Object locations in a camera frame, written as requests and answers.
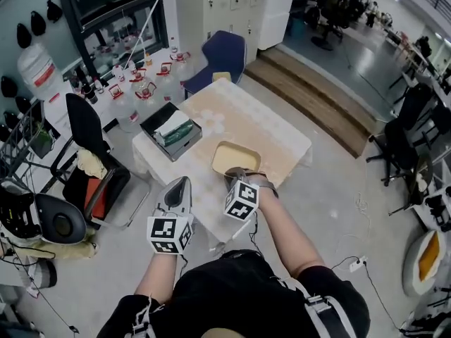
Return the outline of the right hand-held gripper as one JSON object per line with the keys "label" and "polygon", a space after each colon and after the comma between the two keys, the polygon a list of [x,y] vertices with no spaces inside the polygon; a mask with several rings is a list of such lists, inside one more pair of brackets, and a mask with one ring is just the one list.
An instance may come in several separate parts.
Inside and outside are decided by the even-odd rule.
{"label": "right hand-held gripper", "polygon": [[265,173],[241,167],[228,169],[224,173],[228,189],[224,203],[224,214],[239,221],[246,221],[259,207],[259,190],[268,188],[278,198],[275,185]]}

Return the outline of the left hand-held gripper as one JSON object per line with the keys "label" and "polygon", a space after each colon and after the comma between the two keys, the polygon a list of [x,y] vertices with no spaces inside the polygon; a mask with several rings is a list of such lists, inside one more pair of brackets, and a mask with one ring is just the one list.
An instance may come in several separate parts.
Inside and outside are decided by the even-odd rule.
{"label": "left hand-held gripper", "polygon": [[192,185],[182,176],[167,184],[147,218],[147,241],[157,254],[181,255],[193,235]]}

